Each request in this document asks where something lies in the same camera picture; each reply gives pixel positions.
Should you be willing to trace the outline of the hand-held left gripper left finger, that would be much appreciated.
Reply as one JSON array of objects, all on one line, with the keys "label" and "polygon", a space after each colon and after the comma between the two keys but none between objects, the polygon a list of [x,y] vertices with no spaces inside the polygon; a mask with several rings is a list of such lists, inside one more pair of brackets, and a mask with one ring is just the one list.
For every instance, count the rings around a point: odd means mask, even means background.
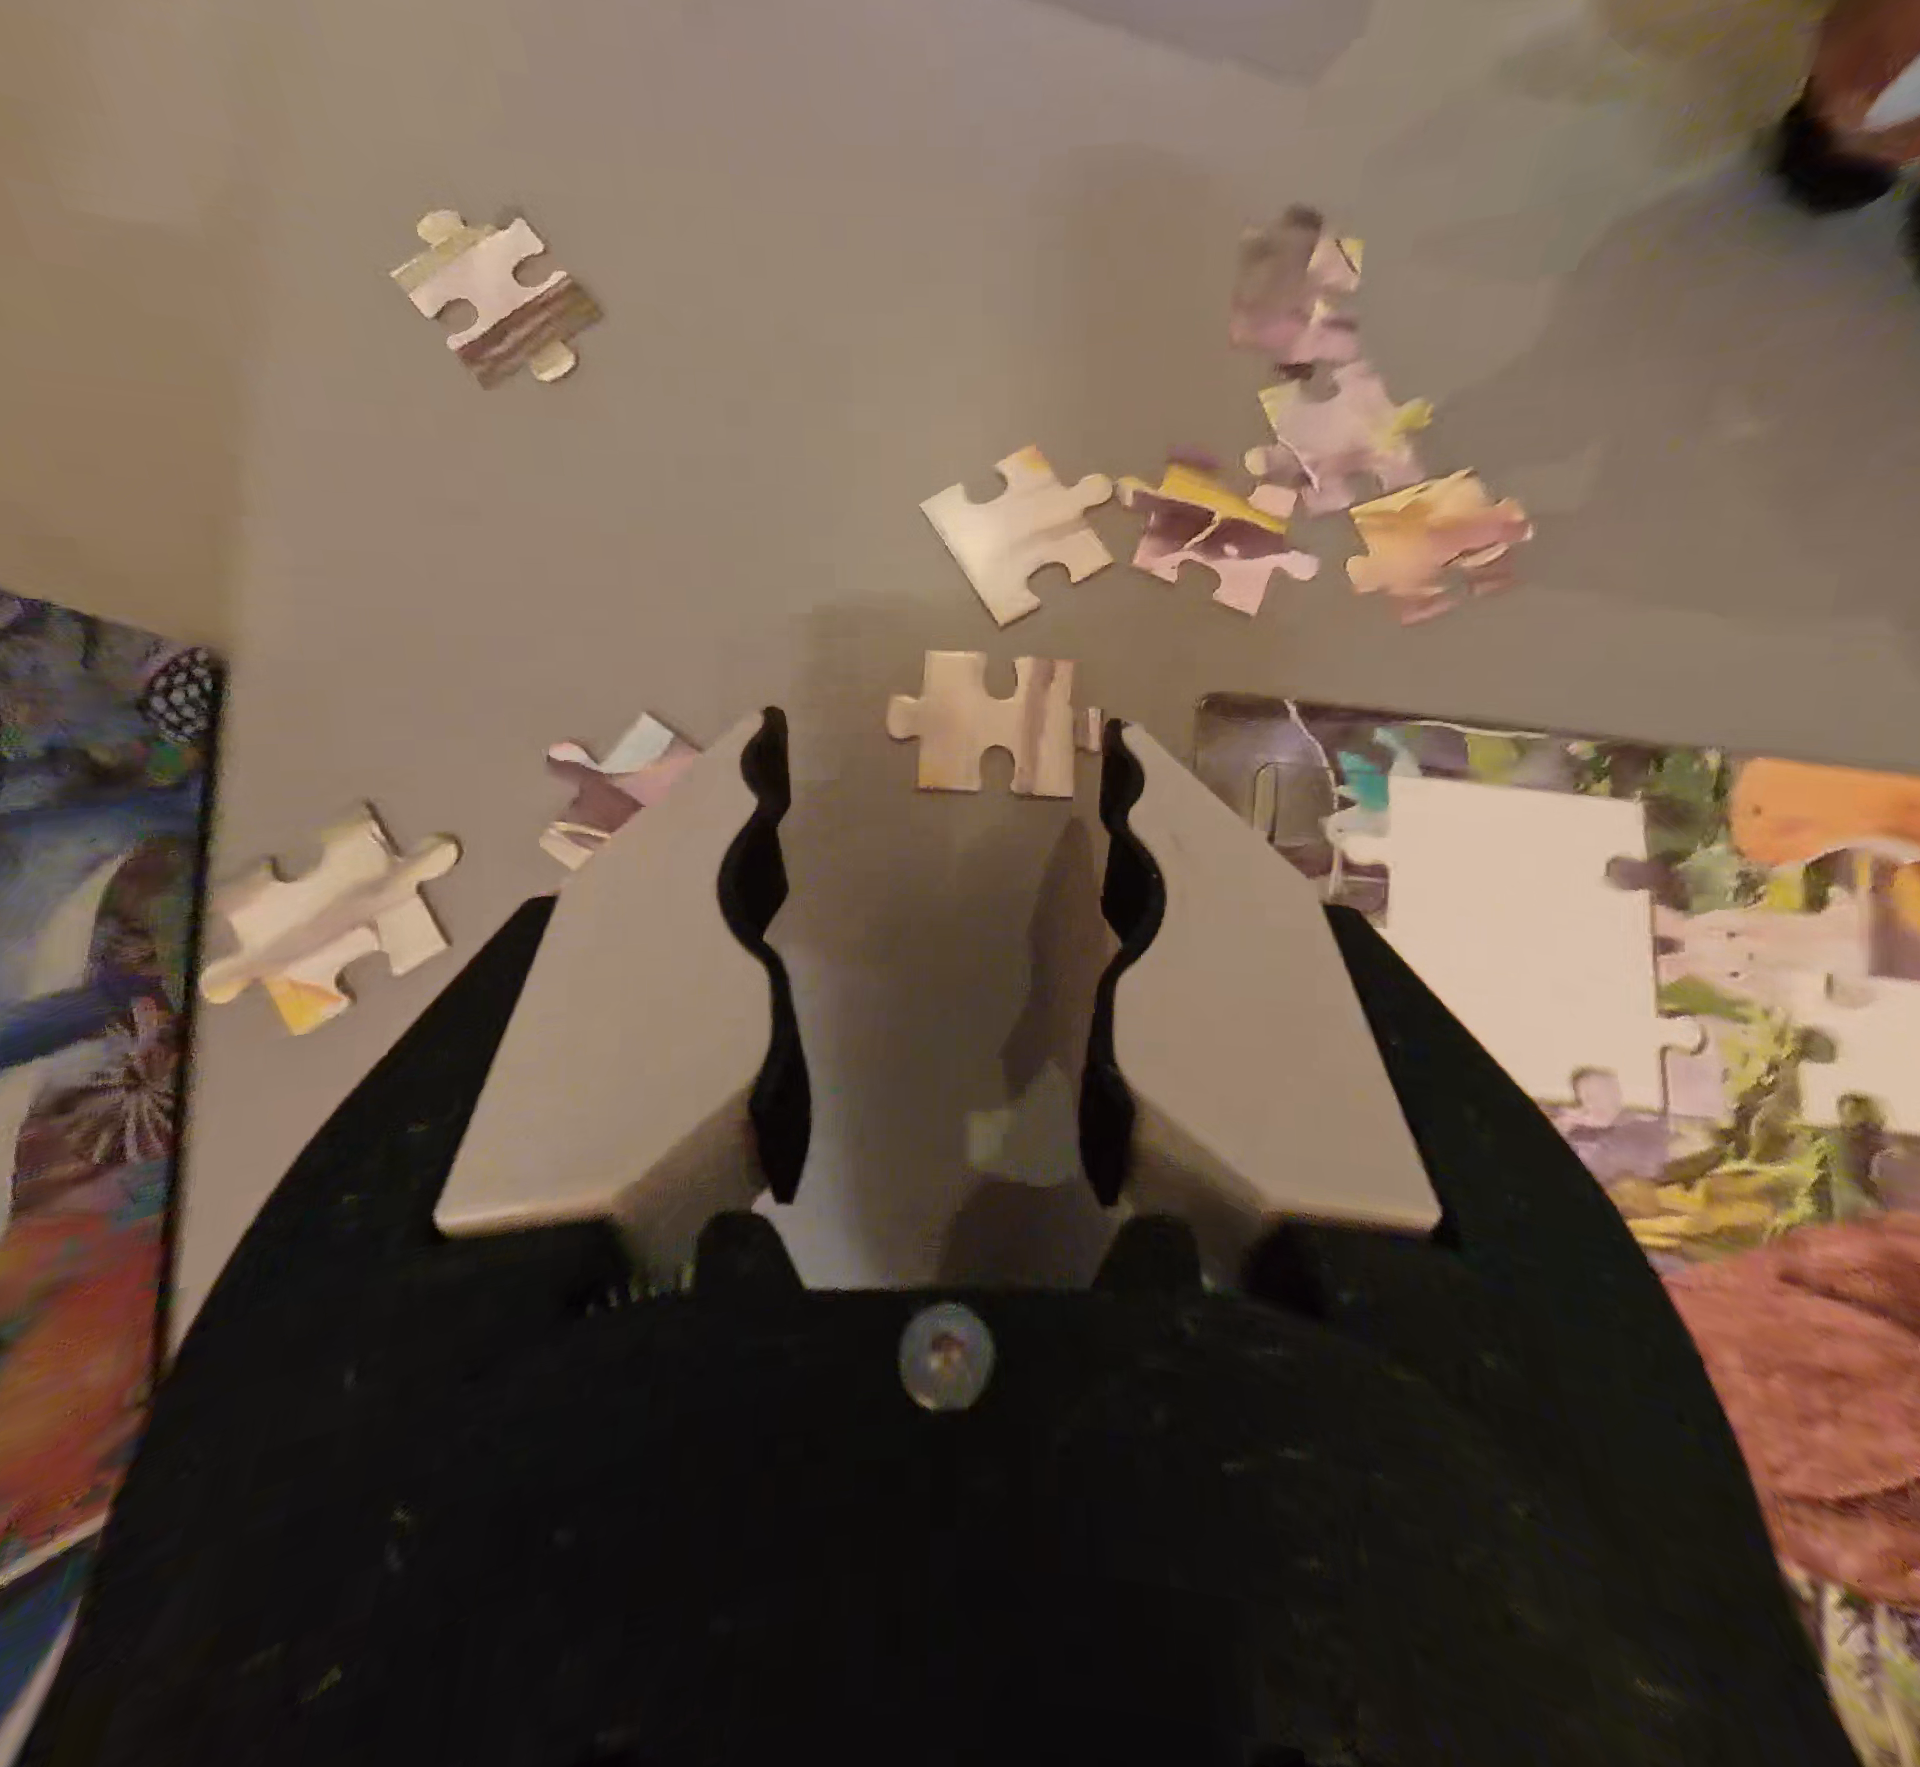
[{"label": "hand-held left gripper left finger", "polygon": [[700,752],[559,890],[434,1206],[451,1239],[612,1228],[642,1275],[707,1224],[790,1203],[812,1083],[790,970],[790,725]]}]

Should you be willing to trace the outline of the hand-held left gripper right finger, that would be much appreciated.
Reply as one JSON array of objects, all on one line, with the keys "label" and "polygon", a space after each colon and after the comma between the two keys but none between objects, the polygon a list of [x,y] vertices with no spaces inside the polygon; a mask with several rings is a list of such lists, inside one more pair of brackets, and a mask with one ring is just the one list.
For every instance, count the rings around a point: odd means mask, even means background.
[{"label": "hand-held left gripper right finger", "polygon": [[1135,722],[1104,729],[1098,818],[1093,1198],[1183,1221],[1218,1275],[1283,1221],[1429,1235],[1441,1205],[1313,886]]}]

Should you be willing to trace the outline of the striped cream puzzle piece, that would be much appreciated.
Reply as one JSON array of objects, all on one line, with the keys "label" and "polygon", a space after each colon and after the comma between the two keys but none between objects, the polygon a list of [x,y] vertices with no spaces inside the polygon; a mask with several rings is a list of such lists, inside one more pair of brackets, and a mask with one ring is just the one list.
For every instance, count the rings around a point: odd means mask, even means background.
[{"label": "striped cream puzzle piece", "polygon": [[1099,749],[1105,717],[1075,696],[1069,659],[1023,656],[1014,689],[995,696],[979,652],[928,650],[918,693],[893,693],[885,733],[917,747],[917,787],[925,794],[977,794],[990,752],[1011,760],[1007,791],[1017,797],[1072,797],[1075,764]]}]

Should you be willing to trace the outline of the animal jigsaw puzzle board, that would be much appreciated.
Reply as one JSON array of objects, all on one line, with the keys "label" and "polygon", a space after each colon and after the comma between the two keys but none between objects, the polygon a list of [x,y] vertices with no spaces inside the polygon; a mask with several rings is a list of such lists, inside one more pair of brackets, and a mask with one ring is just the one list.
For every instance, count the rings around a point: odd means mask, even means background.
[{"label": "animal jigsaw puzzle board", "polygon": [[1619,1208],[1858,1760],[1914,1764],[1916,776],[1251,693],[1192,752]]}]

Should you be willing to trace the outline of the person's right hand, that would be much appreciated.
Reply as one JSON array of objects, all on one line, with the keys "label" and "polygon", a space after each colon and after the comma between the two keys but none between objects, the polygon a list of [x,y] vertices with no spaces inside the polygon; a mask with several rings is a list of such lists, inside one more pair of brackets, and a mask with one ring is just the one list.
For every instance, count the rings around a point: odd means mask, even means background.
[{"label": "person's right hand", "polygon": [[1839,133],[1871,134],[1871,107],[1916,52],[1917,0],[1834,0],[1809,73],[1817,113]]}]

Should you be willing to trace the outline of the illustrated puzzle box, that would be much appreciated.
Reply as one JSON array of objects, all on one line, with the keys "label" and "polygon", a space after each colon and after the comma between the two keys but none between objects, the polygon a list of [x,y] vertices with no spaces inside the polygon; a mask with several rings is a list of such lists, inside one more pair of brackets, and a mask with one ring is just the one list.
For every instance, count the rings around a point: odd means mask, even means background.
[{"label": "illustrated puzzle box", "polygon": [[2,1758],[156,1373],[223,669],[2,597]]}]

